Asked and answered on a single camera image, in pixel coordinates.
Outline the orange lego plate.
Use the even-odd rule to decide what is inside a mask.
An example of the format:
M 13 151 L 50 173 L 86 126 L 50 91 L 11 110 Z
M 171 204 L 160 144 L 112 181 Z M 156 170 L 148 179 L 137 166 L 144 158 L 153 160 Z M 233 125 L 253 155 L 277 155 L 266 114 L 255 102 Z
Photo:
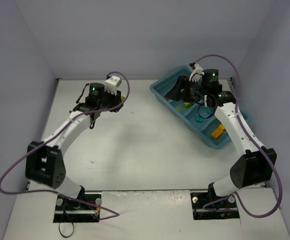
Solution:
M 221 128 L 217 128 L 215 129 L 212 133 L 211 133 L 211 137 L 216 140 L 217 138 L 219 138 L 222 134 L 223 134 L 224 130 Z

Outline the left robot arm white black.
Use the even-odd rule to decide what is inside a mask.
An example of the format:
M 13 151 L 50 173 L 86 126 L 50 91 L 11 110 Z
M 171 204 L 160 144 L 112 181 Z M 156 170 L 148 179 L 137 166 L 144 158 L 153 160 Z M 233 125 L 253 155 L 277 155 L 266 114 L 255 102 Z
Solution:
M 77 101 L 66 121 L 41 142 L 32 141 L 27 148 L 25 177 L 83 201 L 85 188 L 73 182 L 66 172 L 64 155 L 70 145 L 85 130 L 93 129 L 101 110 L 118 112 L 122 107 L 119 84 L 112 79 L 104 83 L 88 83 L 89 93 L 84 102 Z

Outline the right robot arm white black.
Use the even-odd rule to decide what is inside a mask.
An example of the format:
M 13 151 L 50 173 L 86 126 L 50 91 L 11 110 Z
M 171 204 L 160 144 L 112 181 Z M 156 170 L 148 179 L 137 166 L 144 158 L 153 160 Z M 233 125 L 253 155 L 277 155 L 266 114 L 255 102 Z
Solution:
M 209 107 L 235 147 L 238 159 L 227 176 L 210 184 L 212 194 L 225 197 L 271 179 L 277 153 L 273 148 L 265 147 L 253 134 L 235 96 L 223 90 L 217 69 L 196 70 L 190 76 L 179 76 L 165 96 L 173 101 L 202 102 Z

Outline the blue square lego brick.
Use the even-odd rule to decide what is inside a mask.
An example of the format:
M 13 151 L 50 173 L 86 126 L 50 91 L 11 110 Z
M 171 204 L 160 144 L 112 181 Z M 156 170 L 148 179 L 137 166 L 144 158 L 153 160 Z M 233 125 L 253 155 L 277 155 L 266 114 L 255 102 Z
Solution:
M 196 118 L 195 118 L 195 121 L 196 121 L 197 123 L 202 123 L 204 120 L 203 120 L 202 117 L 200 117 L 199 115 L 197 115 Z

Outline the orange yellow lego brick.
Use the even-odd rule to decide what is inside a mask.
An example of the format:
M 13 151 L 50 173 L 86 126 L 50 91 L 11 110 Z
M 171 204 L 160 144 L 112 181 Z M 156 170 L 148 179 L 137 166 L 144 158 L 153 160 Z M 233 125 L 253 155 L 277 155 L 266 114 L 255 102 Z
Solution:
M 225 127 L 224 127 L 223 124 L 220 124 L 220 125 L 218 126 L 218 128 L 219 128 L 221 131 L 224 131 L 224 130 L 225 130 Z

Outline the small green square lego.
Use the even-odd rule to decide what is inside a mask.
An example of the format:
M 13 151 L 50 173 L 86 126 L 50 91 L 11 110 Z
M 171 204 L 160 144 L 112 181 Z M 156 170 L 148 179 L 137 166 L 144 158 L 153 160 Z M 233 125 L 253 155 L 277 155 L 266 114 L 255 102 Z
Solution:
M 183 103 L 183 106 L 185 107 L 185 108 L 190 108 L 191 106 L 193 106 L 195 103 L 194 102 L 184 102 Z

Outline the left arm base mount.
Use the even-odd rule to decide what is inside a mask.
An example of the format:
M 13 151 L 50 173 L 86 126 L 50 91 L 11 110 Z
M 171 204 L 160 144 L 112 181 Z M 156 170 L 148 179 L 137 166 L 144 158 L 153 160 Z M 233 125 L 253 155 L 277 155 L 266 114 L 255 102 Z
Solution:
M 57 196 L 54 208 L 54 223 L 98 223 L 100 209 L 77 201 Z

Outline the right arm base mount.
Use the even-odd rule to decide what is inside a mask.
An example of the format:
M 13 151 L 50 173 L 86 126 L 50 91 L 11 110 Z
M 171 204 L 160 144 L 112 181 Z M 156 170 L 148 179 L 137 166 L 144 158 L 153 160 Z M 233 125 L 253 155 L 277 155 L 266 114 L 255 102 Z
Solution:
M 239 219 L 240 214 L 233 195 L 225 197 L 210 196 L 207 191 L 191 191 L 192 216 L 195 221 Z

